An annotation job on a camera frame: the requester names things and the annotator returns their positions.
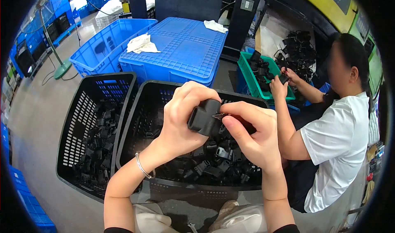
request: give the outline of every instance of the fan base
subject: fan base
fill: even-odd
[[[55,80],[62,78],[62,76],[64,76],[65,73],[67,73],[67,71],[69,70],[69,68],[71,68],[72,63],[69,61],[69,59],[66,59],[65,61],[63,61],[63,64],[60,65],[54,74],[54,78]]]

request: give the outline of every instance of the white t-shirt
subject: white t-shirt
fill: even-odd
[[[365,158],[369,130],[366,92],[334,100],[323,116],[300,132],[314,165],[319,165],[304,209],[330,206],[354,181]]]

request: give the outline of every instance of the green plastic tray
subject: green plastic tray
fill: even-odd
[[[237,62],[240,67],[240,70],[243,73],[243,76],[247,82],[247,86],[251,92],[251,95],[253,97],[259,97],[259,98],[263,98],[264,100],[273,101],[273,96],[272,96],[271,92],[262,92],[261,88],[258,85],[258,82],[256,81],[254,74],[252,73],[250,65],[247,62],[247,59],[249,59],[251,56],[252,56],[251,53],[240,52],[240,58],[239,58],[239,61]],[[271,72],[274,75],[280,75],[280,69],[272,58],[265,57],[265,56],[261,56],[261,58],[265,62],[269,63],[269,72]],[[287,97],[285,98],[285,100],[287,100],[287,101],[295,100],[295,95],[292,92],[291,87],[289,87],[289,86],[288,86],[288,94],[287,94]]]

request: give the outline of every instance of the woman's right hand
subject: woman's right hand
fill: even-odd
[[[289,77],[288,83],[290,86],[296,87],[298,82],[301,80],[299,78],[299,76],[294,71],[292,71],[290,68],[285,70],[285,67],[282,67],[280,73],[282,73],[282,74],[284,73],[286,76]]]
[[[279,170],[282,172],[277,142],[277,114],[274,110],[240,101],[225,103],[220,111],[230,114],[222,122],[249,161],[261,167],[267,174],[277,173]],[[231,115],[240,116],[251,123],[256,132],[249,135],[244,126]]]

